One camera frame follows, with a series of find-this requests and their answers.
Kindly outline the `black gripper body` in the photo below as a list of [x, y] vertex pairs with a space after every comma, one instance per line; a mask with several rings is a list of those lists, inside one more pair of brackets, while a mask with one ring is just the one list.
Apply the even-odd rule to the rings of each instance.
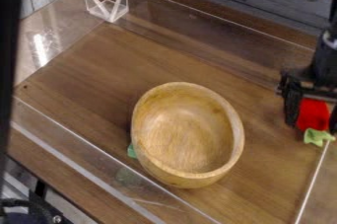
[[289, 68], [281, 71], [275, 93], [285, 98], [285, 94], [290, 90], [298, 91], [307, 99], [337, 103], [337, 86], [318, 86], [310, 68]]

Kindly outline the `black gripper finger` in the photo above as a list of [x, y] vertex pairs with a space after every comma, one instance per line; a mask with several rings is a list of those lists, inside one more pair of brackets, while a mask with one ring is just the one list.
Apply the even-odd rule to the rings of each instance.
[[337, 105], [333, 108], [329, 118], [329, 131], [331, 134], [337, 132]]
[[298, 118], [299, 103], [302, 99], [301, 87], [295, 82], [286, 84], [282, 91], [282, 99], [283, 122], [290, 127], [294, 127]]

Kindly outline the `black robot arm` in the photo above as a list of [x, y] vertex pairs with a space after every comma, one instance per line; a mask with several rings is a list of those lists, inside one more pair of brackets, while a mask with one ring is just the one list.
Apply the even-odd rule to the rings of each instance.
[[303, 68], [281, 71], [277, 93], [282, 97], [283, 121], [289, 126], [298, 123], [305, 98], [333, 103], [327, 130], [337, 133], [337, 0], [330, 3], [329, 26], [318, 36], [310, 63]]

